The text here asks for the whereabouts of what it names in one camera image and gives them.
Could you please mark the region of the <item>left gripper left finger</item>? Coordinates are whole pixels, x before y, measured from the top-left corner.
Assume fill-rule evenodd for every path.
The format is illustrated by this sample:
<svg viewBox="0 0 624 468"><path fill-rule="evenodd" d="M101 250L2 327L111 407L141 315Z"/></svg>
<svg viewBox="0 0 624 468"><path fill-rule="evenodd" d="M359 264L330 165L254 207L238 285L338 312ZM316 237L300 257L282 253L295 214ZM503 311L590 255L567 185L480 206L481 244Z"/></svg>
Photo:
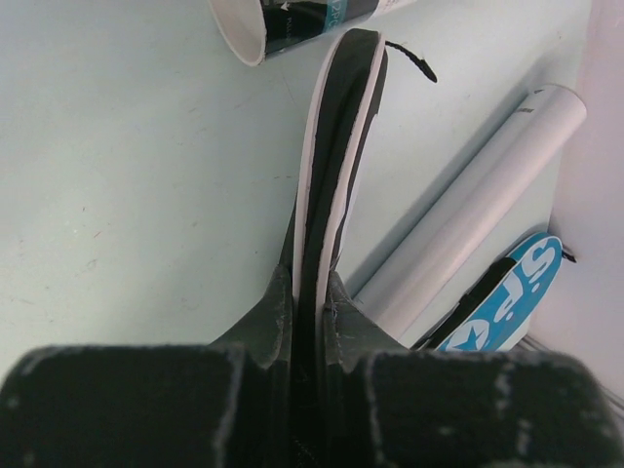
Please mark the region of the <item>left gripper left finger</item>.
<svg viewBox="0 0 624 468"><path fill-rule="evenodd" d="M210 344L48 346L1 388L5 467L285 467L292 280Z"/></svg>

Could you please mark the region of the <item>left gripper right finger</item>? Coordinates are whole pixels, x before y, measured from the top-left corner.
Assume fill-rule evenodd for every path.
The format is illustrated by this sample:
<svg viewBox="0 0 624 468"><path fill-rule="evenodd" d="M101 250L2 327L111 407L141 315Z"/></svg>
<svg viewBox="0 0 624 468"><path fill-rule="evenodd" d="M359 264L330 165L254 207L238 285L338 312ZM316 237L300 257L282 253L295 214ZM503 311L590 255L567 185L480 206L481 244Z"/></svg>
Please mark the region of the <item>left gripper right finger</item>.
<svg viewBox="0 0 624 468"><path fill-rule="evenodd" d="M410 351L331 274L323 313L331 467L619 467L593 375L567 355Z"/></svg>

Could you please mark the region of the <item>blue racket bag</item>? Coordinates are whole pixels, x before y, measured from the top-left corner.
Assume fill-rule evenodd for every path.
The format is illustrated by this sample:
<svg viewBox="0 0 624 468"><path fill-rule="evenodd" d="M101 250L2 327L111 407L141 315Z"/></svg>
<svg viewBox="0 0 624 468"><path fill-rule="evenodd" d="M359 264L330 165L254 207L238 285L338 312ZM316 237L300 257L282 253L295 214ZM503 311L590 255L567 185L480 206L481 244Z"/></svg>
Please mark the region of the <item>blue racket bag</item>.
<svg viewBox="0 0 624 468"><path fill-rule="evenodd" d="M507 351L527 334L530 315L564 260L576 258L562 240L537 232L499 258L414 350Z"/></svg>

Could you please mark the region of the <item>white shuttlecock tube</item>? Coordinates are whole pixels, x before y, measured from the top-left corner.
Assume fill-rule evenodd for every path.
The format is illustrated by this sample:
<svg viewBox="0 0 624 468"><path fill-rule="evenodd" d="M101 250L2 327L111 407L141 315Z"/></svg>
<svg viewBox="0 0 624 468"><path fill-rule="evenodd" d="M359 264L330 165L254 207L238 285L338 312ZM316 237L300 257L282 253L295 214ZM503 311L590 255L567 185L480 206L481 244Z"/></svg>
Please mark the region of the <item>white shuttlecock tube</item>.
<svg viewBox="0 0 624 468"><path fill-rule="evenodd" d="M360 310L406 346L441 323L498 256L475 259L482 243L586 116L569 88L532 90L356 294Z"/></svg>

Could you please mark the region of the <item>black racket bag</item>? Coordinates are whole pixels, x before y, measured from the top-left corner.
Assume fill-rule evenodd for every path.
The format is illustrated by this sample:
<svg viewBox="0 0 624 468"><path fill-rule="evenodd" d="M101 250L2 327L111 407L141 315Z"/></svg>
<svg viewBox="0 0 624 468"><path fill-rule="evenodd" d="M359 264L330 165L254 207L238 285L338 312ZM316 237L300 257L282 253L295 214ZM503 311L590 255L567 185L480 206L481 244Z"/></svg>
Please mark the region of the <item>black racket bag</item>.
<svg viewBox="0 0 624 468"><path fill-rule="evenodd" d="M362 153L383 94L388 49L404 54L431 82L438 80L426 60L404 46L378 31L352 28L331 45L310 102L292 215L293 467L325 464L323 311Z"/></svg>

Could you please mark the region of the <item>black shuttlecock tube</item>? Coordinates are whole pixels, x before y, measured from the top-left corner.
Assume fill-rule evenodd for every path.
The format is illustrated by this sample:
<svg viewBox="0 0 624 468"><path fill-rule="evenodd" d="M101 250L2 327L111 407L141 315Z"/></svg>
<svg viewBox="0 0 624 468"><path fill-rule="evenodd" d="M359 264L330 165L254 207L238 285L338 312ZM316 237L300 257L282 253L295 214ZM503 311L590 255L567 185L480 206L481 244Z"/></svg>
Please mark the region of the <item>black shuttlecock tube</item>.
<svg viewBox="0 0 624 468"><path fill-rule="evenodd" d="M248 66L329 33L409 4L404 0L211 0L215 23L233 54Z"/></svg>

